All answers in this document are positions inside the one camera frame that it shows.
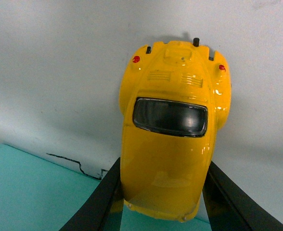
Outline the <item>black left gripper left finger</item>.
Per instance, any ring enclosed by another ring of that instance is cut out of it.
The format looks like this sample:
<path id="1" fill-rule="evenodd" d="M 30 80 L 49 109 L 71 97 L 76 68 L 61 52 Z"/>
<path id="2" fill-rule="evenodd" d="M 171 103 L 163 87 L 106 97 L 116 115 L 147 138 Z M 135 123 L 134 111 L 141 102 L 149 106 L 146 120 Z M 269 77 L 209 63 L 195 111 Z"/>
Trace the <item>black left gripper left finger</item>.
<path id="1" fill-rule="evenodd" d="M 124 207 L 120 158 L 62 231 L 119 231 Z"/>

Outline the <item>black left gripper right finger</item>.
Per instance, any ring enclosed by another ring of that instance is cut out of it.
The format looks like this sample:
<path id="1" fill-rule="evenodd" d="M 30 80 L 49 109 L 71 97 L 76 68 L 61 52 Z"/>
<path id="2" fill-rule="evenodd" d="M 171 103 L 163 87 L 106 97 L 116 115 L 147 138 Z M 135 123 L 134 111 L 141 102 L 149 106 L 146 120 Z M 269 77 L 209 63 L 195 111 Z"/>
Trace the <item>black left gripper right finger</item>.
<path id="1" fill-rule="evenodd" d="M 283 224 L 210 163 L 203 198 L 213 231 L 283 231 Z"/>

